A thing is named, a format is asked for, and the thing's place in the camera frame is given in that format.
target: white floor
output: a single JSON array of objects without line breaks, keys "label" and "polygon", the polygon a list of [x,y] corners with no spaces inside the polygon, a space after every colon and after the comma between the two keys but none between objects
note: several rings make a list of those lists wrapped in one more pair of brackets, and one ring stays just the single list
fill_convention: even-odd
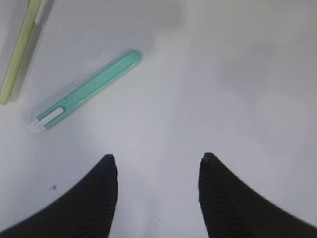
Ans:
[{"label": "white floor", "polygon": [[[0,80],[27,2],[0,1]],[[52,3],[23,84],[0,107],[0,230],[113,153],[111,237],[207,237],[197,186],[206,151],[317,226],[317,1]],[[135,70],[51,130],[28,130],[126,49],[143,53]]]}]

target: yellow-green pen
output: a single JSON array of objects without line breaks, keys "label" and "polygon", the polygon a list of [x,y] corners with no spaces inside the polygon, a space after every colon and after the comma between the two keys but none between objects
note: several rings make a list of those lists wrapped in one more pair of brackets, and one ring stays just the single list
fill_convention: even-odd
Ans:
[{"label": "yellow-green pen", "polygon": [[29,0],[27,12],[25,14],[20,34],[16,41],[11,60],[6,71],[3,85],[0,91],[0,104],[7,104],[11,93],[14,90],[16,80],[23,65],[28,45],[30,44],[32,33],[36,27],[35,20],[38,16],[42,0]]}]

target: pen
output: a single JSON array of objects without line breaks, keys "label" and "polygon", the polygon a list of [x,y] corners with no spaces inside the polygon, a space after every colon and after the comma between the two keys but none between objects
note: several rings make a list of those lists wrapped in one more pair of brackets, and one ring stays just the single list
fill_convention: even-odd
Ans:
[{"label": "pen", "polygon": [[141,54],[131,50],[110,65],[106,65],[97,75],[37,116],[36,120],[29,125],[30,129],[39,133],[52,128],[94,95],[133,69],[140,61]]},{"label": "pen", "polygon": [[42,0],[29,0],[21,30],[3,80],[3,85],[0,91],[0,104],[7,104],[12,91],[14,90],[28,45],[31,42],[32,34],[34,32],[34,28],[36,27],[35,20],[39,13],[41,3]]}]

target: dark spot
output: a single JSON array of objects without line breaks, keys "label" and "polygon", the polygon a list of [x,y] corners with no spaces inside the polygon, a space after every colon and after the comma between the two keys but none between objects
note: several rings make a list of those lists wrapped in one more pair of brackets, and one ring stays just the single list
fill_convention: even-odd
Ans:
[{"label": "dark spot", "polygon": [[56,185],[56,184],[54,184],[52,187],[50,187],[50,188],[49,188],[49,191],[50,191],[51,189],[55,191],[55,190],[56,190],[56,188],[57,188],[57,185]]}]

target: teal pen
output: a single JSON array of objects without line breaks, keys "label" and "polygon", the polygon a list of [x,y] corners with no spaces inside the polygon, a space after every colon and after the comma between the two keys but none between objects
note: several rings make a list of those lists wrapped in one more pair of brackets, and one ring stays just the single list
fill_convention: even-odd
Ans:
[{"label": "teal pen", "polygon": [[138,51],[129,51],[37,116],[37,119],[29,125],[30,129],[35,133],[39,133],[52,128],[94,95],[133,69],[140,61],[141,54]]}]

